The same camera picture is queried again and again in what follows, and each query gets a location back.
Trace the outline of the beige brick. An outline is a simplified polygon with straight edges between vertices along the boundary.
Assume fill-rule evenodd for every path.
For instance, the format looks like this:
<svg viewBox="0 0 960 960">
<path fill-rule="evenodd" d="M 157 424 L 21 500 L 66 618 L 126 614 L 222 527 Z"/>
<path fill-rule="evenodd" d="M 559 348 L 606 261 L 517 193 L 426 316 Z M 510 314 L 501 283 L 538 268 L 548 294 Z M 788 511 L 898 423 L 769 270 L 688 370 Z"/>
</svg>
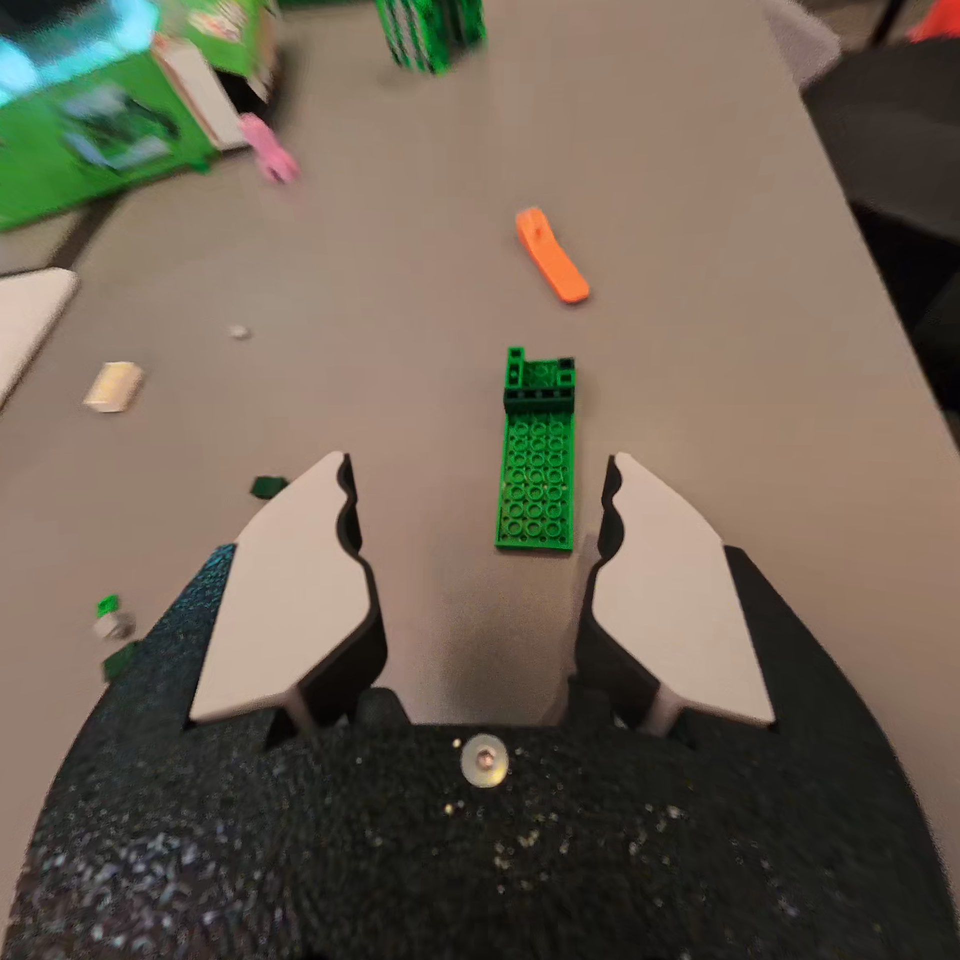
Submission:
<svg viewBox="0 0 960 960">
<path fill-rule="evenodd" d="M 145 378 L 141 366 L 130 361 L 102 365 L 83 398 L 83 407 L 100 414 L 121 414 L 135 401 Z"/>
</svg>

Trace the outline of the green brick build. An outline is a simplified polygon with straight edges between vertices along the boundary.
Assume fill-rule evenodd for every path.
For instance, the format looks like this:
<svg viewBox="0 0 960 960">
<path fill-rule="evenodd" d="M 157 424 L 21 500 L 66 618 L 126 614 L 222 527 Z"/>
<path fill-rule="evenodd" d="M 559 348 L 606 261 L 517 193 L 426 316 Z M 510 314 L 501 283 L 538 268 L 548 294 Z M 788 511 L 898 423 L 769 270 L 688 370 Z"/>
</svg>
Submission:
<svg viewBox="0 0 960 960">
<path fill-rule="evenodd" d="M 376 1 L 393 62 L 431 75 L 447 73 L 486 42 L 481 1 Z"/>
</svg>

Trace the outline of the white booklet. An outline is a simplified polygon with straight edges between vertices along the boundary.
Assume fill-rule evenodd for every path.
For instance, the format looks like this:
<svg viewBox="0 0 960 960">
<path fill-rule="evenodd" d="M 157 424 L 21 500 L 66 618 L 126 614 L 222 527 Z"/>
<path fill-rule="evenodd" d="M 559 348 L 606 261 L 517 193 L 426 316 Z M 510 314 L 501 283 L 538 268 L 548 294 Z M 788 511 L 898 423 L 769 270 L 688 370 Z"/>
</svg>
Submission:
<svg viewBox="0 0 960 960">
<path fill-rule="evenodd" d="M 59 267 L 1 277 L 1 407 L 18 388 L 79 285 L 76 271 Z"/>
</svg>

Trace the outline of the green cardboard box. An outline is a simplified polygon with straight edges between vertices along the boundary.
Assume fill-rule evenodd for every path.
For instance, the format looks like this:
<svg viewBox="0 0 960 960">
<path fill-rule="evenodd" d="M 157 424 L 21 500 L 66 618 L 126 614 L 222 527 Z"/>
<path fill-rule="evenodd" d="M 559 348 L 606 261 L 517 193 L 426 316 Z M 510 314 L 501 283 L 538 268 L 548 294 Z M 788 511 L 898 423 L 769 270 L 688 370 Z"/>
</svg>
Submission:
<svg viewBox="0 0 960 960">
<path fill-rule="evenodd" d="M 2 2 L 2 232 L 248 148 L 281 23 L 273 1 Z"/>
</svg>

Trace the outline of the orange brick separator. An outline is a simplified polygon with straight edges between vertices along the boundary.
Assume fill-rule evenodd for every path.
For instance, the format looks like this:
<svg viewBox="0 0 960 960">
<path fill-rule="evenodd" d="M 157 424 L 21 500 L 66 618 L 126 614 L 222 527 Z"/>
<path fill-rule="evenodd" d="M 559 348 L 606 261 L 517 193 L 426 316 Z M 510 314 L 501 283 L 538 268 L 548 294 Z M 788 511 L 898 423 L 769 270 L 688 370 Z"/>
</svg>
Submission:
<svg viewBox="0 0 960 960">
<path fill-rule="evenodd" d="M 585 302 L 590 284 L 559 244 L 543 210 L 529 207 L 514 219 L 518 240 L 554 294 L 565 305 Z"/>
</svg>

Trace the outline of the orange object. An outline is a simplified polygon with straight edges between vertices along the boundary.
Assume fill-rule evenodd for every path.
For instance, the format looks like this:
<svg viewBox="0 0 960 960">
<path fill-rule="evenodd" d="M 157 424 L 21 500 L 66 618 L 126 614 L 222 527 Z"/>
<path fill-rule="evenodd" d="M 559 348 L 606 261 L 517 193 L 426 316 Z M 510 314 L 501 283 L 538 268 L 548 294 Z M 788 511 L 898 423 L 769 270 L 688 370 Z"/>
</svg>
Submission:
<svg viewBox="0 0 960 960">
<path fill-rule="evenodd" d="M 909 42 L 959 39 L 959 1 L 935 1 L 926 16 L 906 34 Z"/>
</svg>

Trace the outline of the black chair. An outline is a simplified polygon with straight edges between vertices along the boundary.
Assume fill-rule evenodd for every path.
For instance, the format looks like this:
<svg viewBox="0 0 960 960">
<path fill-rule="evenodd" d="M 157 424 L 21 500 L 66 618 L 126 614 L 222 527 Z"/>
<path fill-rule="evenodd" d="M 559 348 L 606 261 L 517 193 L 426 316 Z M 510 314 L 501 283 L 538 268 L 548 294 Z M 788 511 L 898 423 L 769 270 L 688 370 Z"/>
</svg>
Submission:
<svg viewBox="0 0 960 960">
<path fill-rule="evenodd" d="M 958 442 L 959 40 L 848 54 L 801 99 Z"/>
</svg>

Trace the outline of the grey desk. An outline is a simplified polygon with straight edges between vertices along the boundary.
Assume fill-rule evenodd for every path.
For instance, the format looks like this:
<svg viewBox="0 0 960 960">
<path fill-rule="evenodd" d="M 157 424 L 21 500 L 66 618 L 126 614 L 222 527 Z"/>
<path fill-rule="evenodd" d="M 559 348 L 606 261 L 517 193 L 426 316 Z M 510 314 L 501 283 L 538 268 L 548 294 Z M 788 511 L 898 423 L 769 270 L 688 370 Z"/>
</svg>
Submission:
<svg viewBox="0 0 960 960">
<path fill-rule="evenodd" d="M 954 762 L 957 449 L 755 5 L 489 3 L 438 78 L 371 8 L 287 24 L 297 183 L 232 157 L 124 199 L 2 414 L 4 760 L 46 779 L 95 704 L 100 597 L 151 626 L 258 473 L 344 450 L 415 719 L 546 719 L 626 452 L 750 555 L 917 780 Z M 586 301 L 523 248 L 529 208 Z M 516 346 L 575 361 L 568 554 L 495 546 Z M 134 402 L 84 407 L 116 361 Z"/>
</svg>

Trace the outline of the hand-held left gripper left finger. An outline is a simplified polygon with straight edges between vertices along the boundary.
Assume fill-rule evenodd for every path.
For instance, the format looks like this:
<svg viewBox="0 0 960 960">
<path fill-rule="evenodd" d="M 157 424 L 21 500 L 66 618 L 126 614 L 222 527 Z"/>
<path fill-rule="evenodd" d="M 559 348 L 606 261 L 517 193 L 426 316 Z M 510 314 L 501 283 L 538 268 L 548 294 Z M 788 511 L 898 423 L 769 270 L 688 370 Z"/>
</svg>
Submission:
<svg viewBox="0 0 960 960">
<path fill-rule="evenodd" d="M 190 705 L 196 725 L 279 710 L 302 730 L 355 714 L 388 644 L 351 456 L 328 453 L 234 542 Z"/>
</svg>

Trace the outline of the green brick plate assembly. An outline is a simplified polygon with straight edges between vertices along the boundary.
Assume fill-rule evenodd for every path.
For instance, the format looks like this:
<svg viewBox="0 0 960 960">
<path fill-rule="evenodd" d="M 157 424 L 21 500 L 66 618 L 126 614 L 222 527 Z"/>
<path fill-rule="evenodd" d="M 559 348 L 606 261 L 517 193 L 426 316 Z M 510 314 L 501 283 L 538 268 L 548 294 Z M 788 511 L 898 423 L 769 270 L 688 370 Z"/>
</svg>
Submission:
<svg viewBox="0 0 960 960">
<path fill-rule="evenodd" d="M 576 367 L 507 351 L 494 546 L 569 554 L 574 541 Z"/>
</svg>

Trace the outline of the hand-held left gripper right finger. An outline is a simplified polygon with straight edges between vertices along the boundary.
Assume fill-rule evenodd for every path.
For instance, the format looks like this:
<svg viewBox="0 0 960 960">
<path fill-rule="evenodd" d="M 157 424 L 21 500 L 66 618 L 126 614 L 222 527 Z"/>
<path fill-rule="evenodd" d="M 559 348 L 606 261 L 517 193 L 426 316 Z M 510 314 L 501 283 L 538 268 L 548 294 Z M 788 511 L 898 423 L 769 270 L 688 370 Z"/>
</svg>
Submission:
<svg viewBox="0 0 960 960">
<path fill-rule="evenodd" d="M 574 645 L 582 686 L 649 736 L 665 737 L 686 710 L 772 727 L 721 536 L 624 452 L 608 458 L 602 508 Z"/>
</svg>

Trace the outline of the pink brick figure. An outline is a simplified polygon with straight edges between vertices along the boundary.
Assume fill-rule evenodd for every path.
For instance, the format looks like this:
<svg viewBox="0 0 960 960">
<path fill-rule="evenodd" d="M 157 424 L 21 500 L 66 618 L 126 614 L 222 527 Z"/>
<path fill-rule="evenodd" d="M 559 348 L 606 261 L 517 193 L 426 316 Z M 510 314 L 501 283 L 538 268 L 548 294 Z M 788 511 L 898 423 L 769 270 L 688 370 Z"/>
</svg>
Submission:
<svg viewBox="0 0 960 960">
<path fill-rule="evenodd" d="M 258 169 L 271 183 L 289 184 L 300 174 L 294 157 L 284 150 L 271 127 L 257 114 L 239 115 L 239 129 L 253 151 Z"/>
</svg>

